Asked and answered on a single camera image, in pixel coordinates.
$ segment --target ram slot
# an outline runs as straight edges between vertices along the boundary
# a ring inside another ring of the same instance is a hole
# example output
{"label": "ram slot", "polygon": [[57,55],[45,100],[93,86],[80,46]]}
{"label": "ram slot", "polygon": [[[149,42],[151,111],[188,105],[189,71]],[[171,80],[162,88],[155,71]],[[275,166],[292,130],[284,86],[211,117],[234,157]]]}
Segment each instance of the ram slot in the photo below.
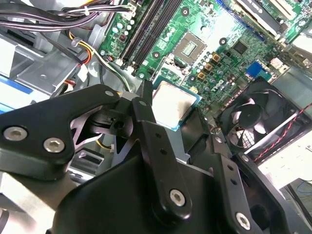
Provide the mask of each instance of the ram slot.
{"label": "ram slot", "polygon": [[120,58],[123,60],[124,63],[127,63],[129,61],[133,52],[137,48],[137,45],[145,35],[146,29],[151,25],[152,20],[154,19],[157,12],[160,10],[163,3],[164,0],[155,0],[150,4],[148,10],[145,12],[143,19],[140,22],[140,26],[137,28],[135,34],[132,36],[126,48],[122,51]]}
{"label": "ram slot", "polygon": [[169,20],[171,20],[172,16],[176,13],[176,10],[180,6],[182,0],[172,0],[167,3],[162,11],[161,15],[158,18],[157,23],[153,26],[149,36],[145,39],[142,46],[138,49],[138,53],[133,59],[134,67],[137,69],[145,60],[152,47],[157,42],[160,34],[164,30],[164,28],[168,25]]}

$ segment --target cable tie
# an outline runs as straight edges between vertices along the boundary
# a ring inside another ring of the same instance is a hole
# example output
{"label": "cable tie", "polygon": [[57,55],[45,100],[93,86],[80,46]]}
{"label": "cable tie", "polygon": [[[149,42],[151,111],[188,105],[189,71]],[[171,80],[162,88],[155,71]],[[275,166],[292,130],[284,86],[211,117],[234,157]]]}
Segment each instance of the cable tie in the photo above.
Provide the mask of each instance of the cable tie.
{"label": "cable tie", "polygon": [[73,47],[77,47],[78,46],[78,44],[79,44],[79,42],[81,42],[82,41],[82,39],[81,38],[74,38],[73,40],[72,40],[72,46]]}
{"label": "cable tie", "polygon": [[89,9],[88,9],[87,6],[84,6],[84,14],[85,14],[86,16],[89,16],[89,15],[90,15],[90,12],[89,12]]}

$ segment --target red cable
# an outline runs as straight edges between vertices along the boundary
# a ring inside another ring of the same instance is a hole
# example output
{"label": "red cable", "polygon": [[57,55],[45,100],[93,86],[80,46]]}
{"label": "red cable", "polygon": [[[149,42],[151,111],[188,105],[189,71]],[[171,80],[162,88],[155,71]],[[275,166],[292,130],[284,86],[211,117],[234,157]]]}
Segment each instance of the red cable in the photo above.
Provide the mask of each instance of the red cable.
{"label": "red cable", "polygon": [[284,131],[283,135],[280,136],[279,139],[278,139],[276,142],[274,142],[269,148],[267,148],[265,151],[263,151],[254,161],[256,162],[257,160],[259,160],[260,158],[262,158],[263,155],[264,155],[267,151],[273,149],[274,146],[277,145],[277,143],[279,143],[279,142],[284,138],[284,136],[286,136],[287,132],[288,132],[289,129],[291,128],[292,124],[296,121],[297,117],[298,117],[301,113],[303,113],[305,110],[309,109],[311,106],[312,106],[312,103],[310,103],[310,104],[307,105],[305,108],[303,108],[303,109],[299,112],[299,114],[297,114],[297,115],[295,116],[295,118],[293,118],[293,120],[290,121],[290,123],[289,123],[289,125],[287,126],[286,130]]}

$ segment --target wire bundle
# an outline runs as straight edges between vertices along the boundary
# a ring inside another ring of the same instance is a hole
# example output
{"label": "wire bundle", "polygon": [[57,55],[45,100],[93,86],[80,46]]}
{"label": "wire bundle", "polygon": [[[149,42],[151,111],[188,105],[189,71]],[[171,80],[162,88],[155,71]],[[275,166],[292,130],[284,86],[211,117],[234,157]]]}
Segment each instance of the wire bundle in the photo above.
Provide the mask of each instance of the wire bundle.
{"label": "wire bundle", "polygon": [[128,11],[129,6],[110,5],[108,0],[92,0],[83,6],[66,7],[62,11],[44,11],[24,4],[0,3],[0,17],[30,20],[29,22],[15,22],[2,19],[0,27],[32,32],[55,32],[87,24],[101,12]]}

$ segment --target green circuit board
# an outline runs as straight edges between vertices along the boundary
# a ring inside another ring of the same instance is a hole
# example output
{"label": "green circuit board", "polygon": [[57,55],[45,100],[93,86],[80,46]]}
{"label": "green circuit board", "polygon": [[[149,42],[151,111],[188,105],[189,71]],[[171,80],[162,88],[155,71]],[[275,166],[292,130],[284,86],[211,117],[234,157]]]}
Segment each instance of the green circuit board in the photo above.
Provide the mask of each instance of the green circuit board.
{"label": "green circuit board", "polygon": [[[288,29],[282,35],[286,42],[292,41],[311,20],[309,0],[300,3],[285,0],[296,13],[293,20],[287,20],[267,1],[261,1],[274,18],[282,17],[287,24]],[[133,25],[121,14],[114,19],[100,50],[114,57],[117,64],[149,3],[147,0],[137,7],[132,18],[135,21]],[[231,8],[234,2],[227,4]],[[164,77],[191,90],[202,97],[198,106],[205,114],[226,107],[252,81],[253,78],[246,75],[249,66],[255,61],[268,64],[280,53],[280,44],[276,40],[265,38],[261,27],[252,25],[246,16],[234,16],[235,12],[225,9],[217,1],[183,0],[143,63],[132,74],[147,80]],[[146,29],[143,39],[149,36],[148,32],[156,20]],[[126,39],[121,40],[126,31]],[[140,50],[142,42],[134,55]],[[190,54],[194,50],[198,53],[192,58]],[[261,76],[267,80],[271,77],[263,72]]]}

